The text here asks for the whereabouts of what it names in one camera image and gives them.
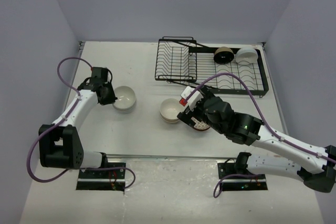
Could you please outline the brown patterned bowl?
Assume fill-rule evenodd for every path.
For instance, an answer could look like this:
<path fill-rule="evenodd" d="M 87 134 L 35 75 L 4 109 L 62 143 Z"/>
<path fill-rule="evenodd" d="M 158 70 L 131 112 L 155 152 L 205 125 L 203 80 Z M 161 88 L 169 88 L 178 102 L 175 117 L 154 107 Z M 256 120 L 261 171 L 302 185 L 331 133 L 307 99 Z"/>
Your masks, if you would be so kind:
<path fill-rule="evenodd" d="M 205 122 L 203 121 L 199 121 L 197 120 L 196 118 L 192 117 L 191 120 L 195 123 L 192 128 L 198 128 L 198 129 L 204 129 L 204 128 L 207 128 L 207 127 L 210 127 L 208 124 L 206 124 Z"/>

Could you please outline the red patterned bowl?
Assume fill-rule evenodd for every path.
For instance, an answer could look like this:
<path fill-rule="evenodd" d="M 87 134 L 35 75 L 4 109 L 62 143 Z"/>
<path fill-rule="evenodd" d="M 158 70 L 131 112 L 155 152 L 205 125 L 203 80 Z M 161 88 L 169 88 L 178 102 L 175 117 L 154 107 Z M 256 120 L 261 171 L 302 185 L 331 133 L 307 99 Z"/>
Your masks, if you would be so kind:
<path fill-rule="evenodd" d="M 198 128 L 194 127 L 193 129 L 196 130 L 196 131 L 198 131 L 198 132 L 205 132 L 205 131 L 209 130 L 210 127 L 207 127 L 207 128 L 204 128 L 204 129 L 198 129 Z"/>

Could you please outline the white bowl front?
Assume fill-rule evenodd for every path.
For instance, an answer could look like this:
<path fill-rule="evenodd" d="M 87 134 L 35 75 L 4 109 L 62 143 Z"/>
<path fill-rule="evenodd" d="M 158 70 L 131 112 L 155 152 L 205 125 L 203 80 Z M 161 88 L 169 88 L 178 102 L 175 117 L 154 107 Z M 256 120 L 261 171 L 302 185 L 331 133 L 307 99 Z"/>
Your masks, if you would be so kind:
<path fill-rule="evenodd" d="M 136 103 L 136 100 L 119 99 L 113 104 L 113 107 L 119 113 L 128 114 L 134 110 Z"/>

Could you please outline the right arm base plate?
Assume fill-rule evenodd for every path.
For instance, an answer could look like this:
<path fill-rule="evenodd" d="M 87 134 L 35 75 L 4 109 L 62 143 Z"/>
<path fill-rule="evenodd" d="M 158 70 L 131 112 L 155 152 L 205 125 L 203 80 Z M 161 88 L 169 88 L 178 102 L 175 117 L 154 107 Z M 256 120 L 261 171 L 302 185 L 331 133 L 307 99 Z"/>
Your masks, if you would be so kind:
<path fill-rule="evenodd" d="M 237 176 L 240 172 L 235 171 L 235 160 L 230 158 L 217 163 L 218 178 L 225 178 L 219 185 L 218 191 L 257 191 L 268 190 L 266 176 L 264 174 L 255 177 Z"/>

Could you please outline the white bowl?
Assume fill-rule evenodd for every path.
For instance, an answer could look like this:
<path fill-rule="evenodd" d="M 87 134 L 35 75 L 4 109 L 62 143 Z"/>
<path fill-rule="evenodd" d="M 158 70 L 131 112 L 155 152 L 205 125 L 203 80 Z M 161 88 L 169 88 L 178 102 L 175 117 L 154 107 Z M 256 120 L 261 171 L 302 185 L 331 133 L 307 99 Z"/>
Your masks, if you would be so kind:
<path fill-rule="evenodd" d="M 114 90 L 116 97 L 122 100 L 136 100 L 135 92 L 128 86 L 120 86 Z"/>
<path fill-rule="evenodd" d="M 235 60 L 239 65 L 255 64 L 258 61 L 258 53 L 253 47 L 244 47 L 237 51 Z"/>
<path fill-rule="evenodd" d="M 113 104 L 113 107 L 119 113 L 128 114 L 134 110 L 136 103 L 136 100 L 119 99 Z"/>

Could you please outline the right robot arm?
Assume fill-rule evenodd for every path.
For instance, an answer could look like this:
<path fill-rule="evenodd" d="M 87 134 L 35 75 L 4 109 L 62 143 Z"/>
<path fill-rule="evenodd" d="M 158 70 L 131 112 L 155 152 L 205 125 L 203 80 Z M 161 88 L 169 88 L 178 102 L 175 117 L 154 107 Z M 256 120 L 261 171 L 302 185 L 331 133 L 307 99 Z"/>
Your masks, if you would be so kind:
<path fill-rule="evenodd" d="M 277 157 L 265 157 L 239 153 L 234 176 L 272 174 L 296 179 L 315 191 L 331 192 L 335 184 L 334 146 L 319 147 L 297 140 L 270 127 L 265 120 L 235 112 L 229 103 L 214 95 L 204 97 L 198 92 L 188 98 L 183 94 L 180 103 L 185 110 L 178 118 L 188 126 L 194 126 L 192 118 L 195 118 L 233 143 L 277 154 Z"/>

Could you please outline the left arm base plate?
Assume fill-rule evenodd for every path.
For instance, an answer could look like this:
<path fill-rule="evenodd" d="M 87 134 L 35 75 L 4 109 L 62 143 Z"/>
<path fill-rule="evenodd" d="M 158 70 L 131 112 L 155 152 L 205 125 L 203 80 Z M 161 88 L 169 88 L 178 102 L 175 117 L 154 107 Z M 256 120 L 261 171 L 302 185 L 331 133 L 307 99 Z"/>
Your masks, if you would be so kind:
<path fill-rule="evenodd" d="M 122 191 L 125 188 L 126 163 L 108 163 L 108 167 L 122 167 L 117 170 L 80 170 L 76 190 Z"/>

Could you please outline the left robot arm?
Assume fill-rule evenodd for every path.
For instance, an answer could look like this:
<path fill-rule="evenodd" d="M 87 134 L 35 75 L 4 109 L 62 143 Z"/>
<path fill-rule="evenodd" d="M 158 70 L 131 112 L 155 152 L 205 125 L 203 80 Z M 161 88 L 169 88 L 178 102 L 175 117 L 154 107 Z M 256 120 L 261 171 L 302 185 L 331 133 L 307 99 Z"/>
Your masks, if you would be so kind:
<path fill-rule="evenodd" d="M 107 68 L 94 67 L 91 76 L 79 85 L 75 98 L 52 124 L 39 129 L 39 155 L 43 167 L 83 169 L 97 178 L 108 175 L 109 165 L 102 152 L 85 151 L 78 134 L 86 117 L 97 105 L 115 103 L 112 73 Z"/>

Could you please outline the beige bowl black interior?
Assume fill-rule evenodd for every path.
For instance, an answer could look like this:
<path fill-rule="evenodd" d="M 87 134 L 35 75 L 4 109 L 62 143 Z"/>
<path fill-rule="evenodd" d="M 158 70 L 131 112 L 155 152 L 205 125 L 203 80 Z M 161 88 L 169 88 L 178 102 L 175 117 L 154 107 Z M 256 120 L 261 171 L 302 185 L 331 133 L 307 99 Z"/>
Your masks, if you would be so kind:
<path fill-rule="evenodd" d="M 228 47 L 220 47 L 214 52 L 214 61 L 217 64 L 224 65 L 234 59 L 233 51 Z"/>

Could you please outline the cream bowl orange flower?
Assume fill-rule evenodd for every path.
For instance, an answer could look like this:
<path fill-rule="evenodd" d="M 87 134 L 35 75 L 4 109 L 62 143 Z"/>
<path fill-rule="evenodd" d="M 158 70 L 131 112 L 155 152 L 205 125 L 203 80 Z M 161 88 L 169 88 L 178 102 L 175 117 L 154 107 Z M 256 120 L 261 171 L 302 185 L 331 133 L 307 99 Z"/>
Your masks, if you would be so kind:
<path fill-rule="evenodd" d="M 176 119 L 174 119 L 174 120 L 170 120 L 170 119 L 165 118 L 165 117 L 162 116 L 162 115 L 161 115 L 161 118 L 162 118 L 166 123 L 169 123 L 169 124 L 176 124 L 176 123 L 179 122 L 179 119 L 178 119 L 178 118 L 176 118 Z"/>

